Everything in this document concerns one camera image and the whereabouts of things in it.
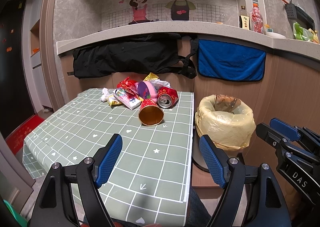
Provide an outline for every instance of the white arrow print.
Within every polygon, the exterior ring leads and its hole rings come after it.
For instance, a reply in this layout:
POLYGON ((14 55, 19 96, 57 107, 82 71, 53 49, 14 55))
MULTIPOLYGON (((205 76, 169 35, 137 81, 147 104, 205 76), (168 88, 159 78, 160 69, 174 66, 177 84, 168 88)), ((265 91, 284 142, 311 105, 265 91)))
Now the white arrow print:
POLYGON ((146 185, 146 184, 144 184, 144 185, 140 184, 140 190, 147 189, 147 188, 145 187, 145 185, 146 185))

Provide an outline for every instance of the white countertop edge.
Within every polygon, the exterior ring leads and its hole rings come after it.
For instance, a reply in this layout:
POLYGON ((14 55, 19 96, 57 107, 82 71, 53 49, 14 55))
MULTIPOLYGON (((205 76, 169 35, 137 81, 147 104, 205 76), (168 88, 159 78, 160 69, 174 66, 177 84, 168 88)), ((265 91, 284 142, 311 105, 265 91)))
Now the white countertop edge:
POLYGON ((58 54, 107 39, 149 33, 195 33, 222 36, 252 42, 272 49, 294 52, 320 60, 320 44, 293 40, 274 39, 269 36, 229 25, 201 21, 158 21, 121 26, 100 31, 79 39, 57 42, 58 54))

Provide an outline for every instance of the screw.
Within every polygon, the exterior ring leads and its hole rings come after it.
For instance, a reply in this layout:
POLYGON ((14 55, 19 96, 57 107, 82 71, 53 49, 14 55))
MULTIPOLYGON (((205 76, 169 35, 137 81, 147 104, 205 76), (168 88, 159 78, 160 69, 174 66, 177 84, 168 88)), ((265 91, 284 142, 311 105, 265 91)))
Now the screw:
POLYGON ((230 162, 231 164, 237 164, 237 163, 238 163, 238 160, 237 160, 236 158, 230 158, 230 159, 229 159, 229 162, 230 162))
POLYGON ((59 163, 58 162, 56 162, 56 163, 53 163, 52 164, 52 168, 54 168, 54 169, 57 169, 58 167, 59 167, 59 163))
POLYGON ((262 168, 265 169, 265 170, 268 170, 270 167, 269 167, 268 164, 263 163, 263 164, 262 164, 262 168))
POLYGON ((92 162, 92 158, 85 158, 84 159, 84 162, 86 163, 86 164, 90 164, 91 162, 92 162))

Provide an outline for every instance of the red mat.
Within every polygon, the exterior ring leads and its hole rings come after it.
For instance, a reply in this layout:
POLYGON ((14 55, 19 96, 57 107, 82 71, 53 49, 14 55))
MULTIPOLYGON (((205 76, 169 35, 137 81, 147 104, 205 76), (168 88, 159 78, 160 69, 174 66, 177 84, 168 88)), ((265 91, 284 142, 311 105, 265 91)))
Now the red mat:
POLYGON ((44 119, 38 115, 33 115, 29 120, 20 125, 6 139, 6 143, 14 155, 23 147, 24 138, 33 131, 44 119))

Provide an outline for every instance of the green checkered tablecloth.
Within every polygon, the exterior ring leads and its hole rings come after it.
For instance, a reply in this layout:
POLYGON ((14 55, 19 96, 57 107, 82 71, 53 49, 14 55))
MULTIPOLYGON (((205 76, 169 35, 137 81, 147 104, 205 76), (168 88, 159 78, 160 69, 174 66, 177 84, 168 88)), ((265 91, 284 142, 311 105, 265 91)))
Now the green checkered tablecloth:
MULTIPOLYGON (((144 126, 139 108, 111 108, 102 89, 89 89, 56 111, 26 138, 23 164, 33 178, 54 162, 78 164, 105 146, 114 133, 123 148, 100 195, 112 218, 138 225, 184 226, 190 186, 193 93, 178 92, 179 101, 163 109, 164 120, 144 126)), ((77 185, 75 202, 81 203, 77 185)))

